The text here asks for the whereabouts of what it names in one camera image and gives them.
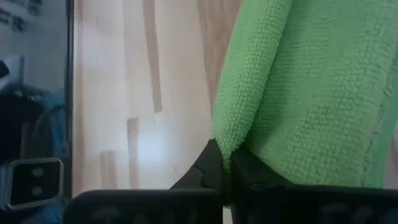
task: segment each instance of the light wood surface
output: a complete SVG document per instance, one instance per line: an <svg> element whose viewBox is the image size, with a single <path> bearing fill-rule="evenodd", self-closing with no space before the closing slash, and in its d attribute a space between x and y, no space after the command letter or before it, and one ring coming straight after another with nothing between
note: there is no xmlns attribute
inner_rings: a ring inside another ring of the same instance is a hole
<svg viewBox="0 0 398 224"><path fill-rule="evenodd" d="M75 0L73 193L167 189L211 137L240 0Z"/></svg>

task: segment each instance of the green microfiber towel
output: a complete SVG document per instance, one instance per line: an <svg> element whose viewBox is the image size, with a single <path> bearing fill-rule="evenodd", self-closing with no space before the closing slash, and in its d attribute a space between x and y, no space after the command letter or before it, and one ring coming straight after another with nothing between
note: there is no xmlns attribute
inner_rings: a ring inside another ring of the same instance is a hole
<svg viewBox="0 0 398 224"><path fill-rule="evenodd" d="M213 135L298 184L381 187L398 117L398 1L244 0Z"/></svg>

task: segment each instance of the wood grain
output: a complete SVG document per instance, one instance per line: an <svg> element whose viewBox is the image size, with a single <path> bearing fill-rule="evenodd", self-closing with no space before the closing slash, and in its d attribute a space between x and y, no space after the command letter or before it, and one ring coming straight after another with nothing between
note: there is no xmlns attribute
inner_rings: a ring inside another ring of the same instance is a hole
<svg viewBox="0 0 398 224"><path fill-rule="evenodd" d="M241 0L197 1L211 111L240 4Z"/></svg>
<svg viewBox="0 0 398 224"><path fill-rule="evenodd" d="M157 50L157 35L155 21L155 0L142 0L144 24L147 38L149 70L152 84L154 112L162 111L162 95L160 93L159 55Z"/></svg>
<svg viewBox="0 0 398 224"><path fill-rule="evenodd" d="M115 151L102 151L100 154L102 189L118 188L116 159Z"/></svg>
<svg viewBox="0 0 398 224"><path fill-rule="evenodd" d="M127 143L129 148L129 170L130 170L130 188L139 188L139 158L138 158L138 139L139 139L139 120L138 118L127 121Z"/></svg>

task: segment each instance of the towel fold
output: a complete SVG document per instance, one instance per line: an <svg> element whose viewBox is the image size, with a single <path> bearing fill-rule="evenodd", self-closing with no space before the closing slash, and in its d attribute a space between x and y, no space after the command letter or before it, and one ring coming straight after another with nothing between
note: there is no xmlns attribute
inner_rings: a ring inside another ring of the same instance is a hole
<svg viewBox="0 0 398 224"><path fill-rule="evenodd" d="M244 0L213 134L298 184L381 187L398 117L398 1Z"/></svg>

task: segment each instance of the black object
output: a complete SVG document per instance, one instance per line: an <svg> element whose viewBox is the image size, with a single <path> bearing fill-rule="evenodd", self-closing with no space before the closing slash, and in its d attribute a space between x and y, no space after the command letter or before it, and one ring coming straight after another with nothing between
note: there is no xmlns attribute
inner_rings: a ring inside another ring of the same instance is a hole
<svg viewBox="0 0 398 224"><path fill-rule="evenodd" d="M43 159L42 162L33 162L35 159L32 159L32 162L27 160L12 167L12 188L8 204L10 209L24 209L58 199L62 194L63 165L55 159Z"/></svg>
<svg viewBox="0 0 398 224"><path fill-rule="evenodd" d="M222 223L221 173L210 140L170 190L86 192L71 201L64 223ZM296 185L244 149L232 155L230 181L234 223L398 223L397 191Z"/></svg>
<svg viewBox="0 0 398 224"><path fill-rule="evenodd" d="M11 13L0 7L0 22L8 25L10 22Z"/></svg>
<svg viewBox="0 0 398 224"><path fill-rule="evenodd" d="M7 76L10 74L10 70L8 69L7 65L0 60L0 78Z"/></svg>
<svg viewBox="0 0 398 224"><path fill-rule="evenodd" d="M19 16L12 16L11 29L14 32L23 32L25 30L25 21Z"/></svg>

